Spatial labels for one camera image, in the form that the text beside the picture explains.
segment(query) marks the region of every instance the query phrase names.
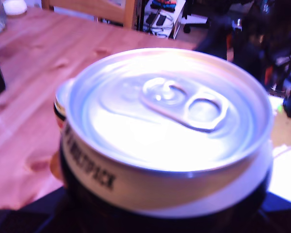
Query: chair wheel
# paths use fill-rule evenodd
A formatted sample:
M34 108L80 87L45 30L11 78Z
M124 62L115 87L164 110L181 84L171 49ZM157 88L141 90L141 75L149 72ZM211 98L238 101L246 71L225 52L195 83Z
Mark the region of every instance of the chair wheel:
M184 33L190 33L191 32L191 27L188 24L185 24L183 27L183 32Z

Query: wooden table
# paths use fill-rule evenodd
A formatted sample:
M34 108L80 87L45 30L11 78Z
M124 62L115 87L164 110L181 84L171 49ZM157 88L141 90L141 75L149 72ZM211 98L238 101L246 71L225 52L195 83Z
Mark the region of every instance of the wooden table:
M59 146L56 88L108 55L146 47L191 50L116 26L29 8L0 34L0 208L18 209L62 185L49 162Z

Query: pull tab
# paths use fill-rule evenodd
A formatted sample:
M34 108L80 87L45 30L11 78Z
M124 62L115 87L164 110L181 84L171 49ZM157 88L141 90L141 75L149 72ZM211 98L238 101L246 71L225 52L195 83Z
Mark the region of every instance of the pull tab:
M140 97L154 111L204 132L215 130L228 109L224 96L188 80L151 79L144 84Z

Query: white lid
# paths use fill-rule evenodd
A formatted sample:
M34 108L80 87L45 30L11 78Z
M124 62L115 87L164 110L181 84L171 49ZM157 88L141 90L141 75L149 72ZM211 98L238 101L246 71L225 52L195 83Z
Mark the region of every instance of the white lid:
M8 16L18 16L27 11L27 5L24 0L6 0L3 6Z

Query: can lid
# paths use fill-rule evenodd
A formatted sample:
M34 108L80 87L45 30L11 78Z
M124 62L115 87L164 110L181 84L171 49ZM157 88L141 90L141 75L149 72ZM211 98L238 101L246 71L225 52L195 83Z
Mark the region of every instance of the can lid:
M65 81L56 90L54 104L55 104L57 111L64 117L66 116L65 105L67 102L70 88L72 87L74 80L75 79L69 79L69 80Z
M247 72L188 50L141 49L89 66L74 83L67 118L89 146L157 171L228 166L267 140L267 93Z

